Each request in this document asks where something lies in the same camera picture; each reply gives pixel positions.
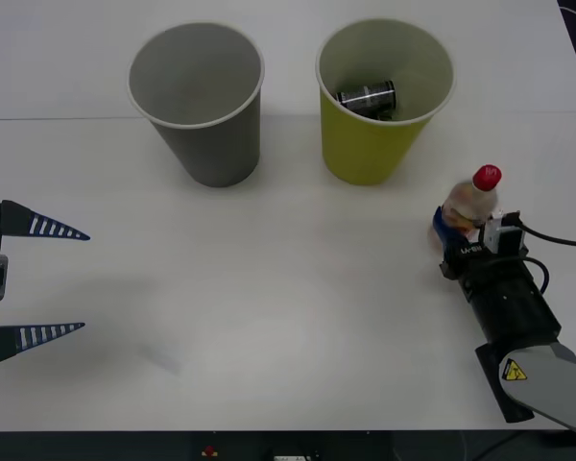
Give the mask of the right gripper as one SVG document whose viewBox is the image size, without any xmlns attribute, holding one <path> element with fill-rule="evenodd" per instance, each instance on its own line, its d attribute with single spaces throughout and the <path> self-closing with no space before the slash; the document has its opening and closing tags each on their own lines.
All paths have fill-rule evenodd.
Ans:
<svg viewBox="0 0 576 461">
<path fill-rule="evenodd" d="M 443 261 L 440 265 L 446 279 L 461 280 L 495 265 L 520 260 L 529 254 L 524 244 L 518 247 L 503 245 L 502 252 L 493 253 L 485 244 L 470 242 L 450 227 L 439 206 L 432 220 L 433 230 L 442 244 Z"/>
</svg>

